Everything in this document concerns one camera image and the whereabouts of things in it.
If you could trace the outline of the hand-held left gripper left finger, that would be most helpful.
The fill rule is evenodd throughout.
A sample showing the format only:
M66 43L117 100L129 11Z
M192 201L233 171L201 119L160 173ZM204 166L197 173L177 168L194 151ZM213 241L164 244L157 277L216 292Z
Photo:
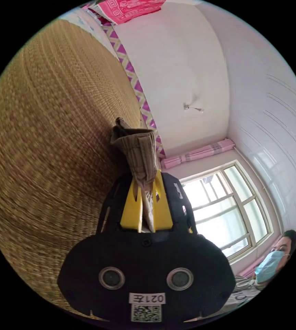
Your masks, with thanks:
M135 179L132 179L126 197L120 226L123 230L141 233L143 219L142 191Z

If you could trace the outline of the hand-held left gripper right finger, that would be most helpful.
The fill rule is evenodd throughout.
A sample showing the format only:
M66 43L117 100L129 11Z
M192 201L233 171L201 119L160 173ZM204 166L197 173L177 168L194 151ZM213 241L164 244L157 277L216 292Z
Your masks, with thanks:
M150 231L170 230L173 226L162 172L157 170L148 190L148 226Z

